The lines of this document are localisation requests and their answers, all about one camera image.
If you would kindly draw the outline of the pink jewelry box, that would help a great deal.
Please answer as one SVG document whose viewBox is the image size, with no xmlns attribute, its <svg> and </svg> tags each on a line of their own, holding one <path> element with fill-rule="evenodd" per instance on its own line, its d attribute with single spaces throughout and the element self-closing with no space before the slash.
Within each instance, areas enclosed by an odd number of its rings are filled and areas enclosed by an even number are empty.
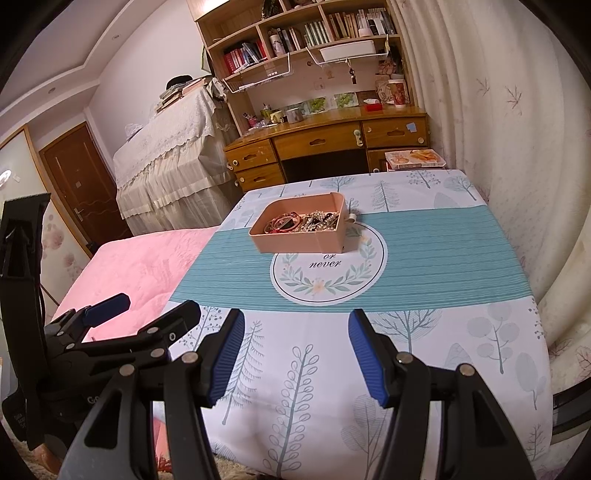
<svg viewBox="0 0 591 480">
<path fill-rule="evenodd" d="M 339 192 L 283 198 L 263 209 L 249 229 L 260 253 L 325 253 L 345 250 L 346 228 L 356 223 Z"/>
</svg>

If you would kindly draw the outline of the pink blanket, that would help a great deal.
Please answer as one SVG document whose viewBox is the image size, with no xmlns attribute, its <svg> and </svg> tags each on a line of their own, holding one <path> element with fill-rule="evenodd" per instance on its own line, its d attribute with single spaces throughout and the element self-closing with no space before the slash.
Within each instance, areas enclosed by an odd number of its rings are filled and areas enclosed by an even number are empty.
<svg viewBox="0 0 591 480">
<path fill-rule="evenodd" d="M 173 291 L 216 232 L 214 227 L 143 234 L 101 246 L 55 313 L 97 304 L 116 294 L 127 311 L 91 329 L 87 342 L 131 336 L 159 317 Z"/>
</svg>

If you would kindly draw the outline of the brown wooden door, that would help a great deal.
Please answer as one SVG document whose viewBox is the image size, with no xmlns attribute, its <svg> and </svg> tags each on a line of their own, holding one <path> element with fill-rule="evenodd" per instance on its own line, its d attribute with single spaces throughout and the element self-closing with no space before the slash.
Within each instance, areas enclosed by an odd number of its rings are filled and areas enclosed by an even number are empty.
<svg viewBox="0 0 591 480">
<path fill-rule="evenodd" d="M 106 243 L 131 236 L 116 203 L 115 183 L 86 123 L 42 148 L 40 157 L 91 252 Z"/>
</svg>

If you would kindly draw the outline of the lace covered piano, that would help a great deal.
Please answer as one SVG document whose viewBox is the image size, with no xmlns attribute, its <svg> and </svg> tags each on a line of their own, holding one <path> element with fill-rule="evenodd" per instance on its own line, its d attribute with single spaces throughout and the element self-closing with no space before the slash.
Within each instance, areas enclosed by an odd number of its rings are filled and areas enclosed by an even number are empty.
<svg viewBox="0 0 591 480">
<path fill-rule="evenodd" d="M 221 82 L 207 77 L 113 156 L 116 202 L 135 236 L 207 228 L 242 197 L 224 148 L 238 138 Z"/>
</svg>

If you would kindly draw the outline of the tree print tablecloth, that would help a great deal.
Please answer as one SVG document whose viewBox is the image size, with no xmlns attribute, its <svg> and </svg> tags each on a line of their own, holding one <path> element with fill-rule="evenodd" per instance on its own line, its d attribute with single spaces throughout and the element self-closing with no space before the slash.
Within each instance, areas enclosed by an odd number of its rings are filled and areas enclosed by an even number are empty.
<svg viewBox="0 0 591 480">
<path fill-rule="evenodd" d="M 263 254 L 249 230 L 276 200 L 337 192 L 356 221 L 342 254 Z M 171 296 L 201 320 L 180 355 L 245 314 L 228 389 L 204 412 L 215 451 L 284 479 L 368 479 L 390 415 L 370 398 L 348 319 L 424 363 L 474 365 L 528 459 L 552 434 L 549 355 L 522 267 L 476 186 L 458 170 L 341 176 L 249 192 Z"/>
</svg>

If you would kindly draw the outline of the wooden desk with drawers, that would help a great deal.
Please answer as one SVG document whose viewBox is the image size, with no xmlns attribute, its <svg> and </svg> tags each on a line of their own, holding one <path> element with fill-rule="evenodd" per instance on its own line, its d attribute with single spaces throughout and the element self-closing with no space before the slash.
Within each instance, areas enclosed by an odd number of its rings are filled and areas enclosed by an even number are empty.
<svg viewBox="0 0 591 480">
<path fill-rule="evenodd" d="M 427 113 L 417 107 L 335 109 L 267 127 L 224 148 L 243 192 L 268 186 L 386 170 L 386 154 L 431 146 Z"/>
</svg>

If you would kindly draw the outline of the orange picture book box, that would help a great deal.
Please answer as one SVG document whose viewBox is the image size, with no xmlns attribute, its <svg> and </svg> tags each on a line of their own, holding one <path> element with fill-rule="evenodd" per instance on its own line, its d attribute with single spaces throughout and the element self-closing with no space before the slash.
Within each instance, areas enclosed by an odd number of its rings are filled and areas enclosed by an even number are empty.
<svg viewBox="0 0 591 480">
<path fill-rule="evenodd" d="M 447 162 L 433 149 L 394 150 L 385 153 L 390 170 L 445 168 Z"/>
</svg>

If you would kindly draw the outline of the wooden bookshelf hutch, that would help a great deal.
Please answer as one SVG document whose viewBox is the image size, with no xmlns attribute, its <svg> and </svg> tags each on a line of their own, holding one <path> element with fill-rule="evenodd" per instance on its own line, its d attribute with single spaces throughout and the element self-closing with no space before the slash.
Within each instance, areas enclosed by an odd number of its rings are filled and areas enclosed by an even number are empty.
<svg viewBox="0 0 591 480">
<path fill-rule="evenodd" d="M 310 116 L 387 101 L 400 75 L 415 104 L 412 70 L 392 1 L 191 1 L 205 55 L 221 82 L 238 132 L 280 110 Z M 372 40 L 376 53 L 325 62 L 320 50 Z"/>
</svg>

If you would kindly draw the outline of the red small tray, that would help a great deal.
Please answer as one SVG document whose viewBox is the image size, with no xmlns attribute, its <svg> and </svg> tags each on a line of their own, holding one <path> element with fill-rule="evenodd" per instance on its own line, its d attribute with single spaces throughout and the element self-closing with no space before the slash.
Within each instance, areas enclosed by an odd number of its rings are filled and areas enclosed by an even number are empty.
<svg viewBox="0 0 591 480">
<path fill-rule="evenodd" d="M 363 108 L 366 112 L 379 112 L 383 110 L 383 105 L 381 102 L 377 103 L 365 103 Z"/>
</svg>

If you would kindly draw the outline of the cream patterned curtain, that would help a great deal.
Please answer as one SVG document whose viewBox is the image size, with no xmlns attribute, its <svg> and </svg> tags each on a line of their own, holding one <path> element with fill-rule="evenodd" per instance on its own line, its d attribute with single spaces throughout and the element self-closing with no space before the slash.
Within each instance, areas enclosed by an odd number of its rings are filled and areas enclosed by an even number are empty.
<svg viewBox="0 0 591 480">
<path fill-rule="evenodd" d="M 518 1 L 394 1 L 433 147 L 489 203 L 563 391 L 590 375 L 590 89 Z"/>
</svg>

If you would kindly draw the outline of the white box on rack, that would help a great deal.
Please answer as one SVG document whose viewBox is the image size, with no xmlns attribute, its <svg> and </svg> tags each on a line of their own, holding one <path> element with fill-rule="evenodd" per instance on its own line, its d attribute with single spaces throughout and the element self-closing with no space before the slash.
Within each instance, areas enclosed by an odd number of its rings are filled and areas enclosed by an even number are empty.
<svg viewBox="0 0 591 480">
<path fill-rule="evenodd" d="M 320 53 L 325 62 L 332 62 L 351 59 L 352 57 L 373 55 L 376 53 L 376 47 L 372 40 L 363 40 L 325 47 L 320 50 Z"/>
</svg>

